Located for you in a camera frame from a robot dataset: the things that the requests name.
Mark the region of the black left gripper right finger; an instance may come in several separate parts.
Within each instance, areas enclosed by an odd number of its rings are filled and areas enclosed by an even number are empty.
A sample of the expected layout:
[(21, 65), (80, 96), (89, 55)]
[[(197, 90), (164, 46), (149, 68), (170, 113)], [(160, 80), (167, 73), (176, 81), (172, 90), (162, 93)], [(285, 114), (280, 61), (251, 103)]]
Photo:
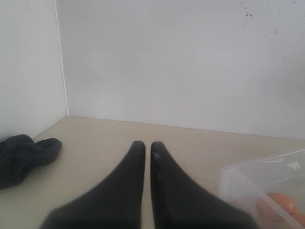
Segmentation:
[(151, 145), (151, 200), (156, 229), (256, 229), (246, 212), (193, 181), (163, 142)]

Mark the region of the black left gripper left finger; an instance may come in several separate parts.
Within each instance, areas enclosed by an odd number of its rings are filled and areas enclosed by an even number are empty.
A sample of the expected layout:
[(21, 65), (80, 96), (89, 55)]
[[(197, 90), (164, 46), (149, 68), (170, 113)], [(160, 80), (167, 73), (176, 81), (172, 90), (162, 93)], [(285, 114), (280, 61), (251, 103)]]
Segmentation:
[(117, 167), (97, 186), (47, 216), (42, 229), (139, 229), (145, 145), (134, 141)]

